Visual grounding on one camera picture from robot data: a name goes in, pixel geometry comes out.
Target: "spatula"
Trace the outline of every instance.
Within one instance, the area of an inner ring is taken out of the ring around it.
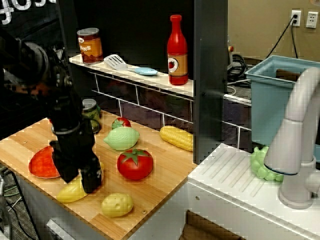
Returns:
[[[156,75],[158,73],[157,70],[154,70],[149,67],[136,67],[136,68],[128,67],[125,61],[123,61],[122,58],[116,54],[112,54],[110,56],[105,57],[104,62],[108,64],[110,67],[119,71],[121,70],[130,71],[140,75],[147,75],[147,76]]]

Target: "ketchup bottle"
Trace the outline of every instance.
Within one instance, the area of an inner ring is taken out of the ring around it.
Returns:
[[[172,33],[167,45],[169,82],[172,85],[183,85],[188,82],[188,47],[182,34],[181,15],[172,15]]]

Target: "can label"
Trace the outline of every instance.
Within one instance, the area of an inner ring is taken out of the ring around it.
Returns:
[[[90,63],[99,61],[103,56],[100,37],[92,40],[85,40],[82,37],[78,37],[78,42],[84,63],[87,62],[87,60]]]
[[[169,75],[181,77],[188,74],[188,54],[170,55],[168,54]]]

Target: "faucet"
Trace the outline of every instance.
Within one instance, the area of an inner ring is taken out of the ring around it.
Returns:
[[[320,69],[305,70],[291,92],[282,123],[264,165],[284,175],[279,200],[292,209],[307,209],[312,193],[320,194],[320,171],[314,148],[320,117]]]

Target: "corn cob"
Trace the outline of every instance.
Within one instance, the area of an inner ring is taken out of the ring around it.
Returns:
[[[193,151],[193,135],[174,126],[164,126],[160,130],[160,137],[179,148]]]

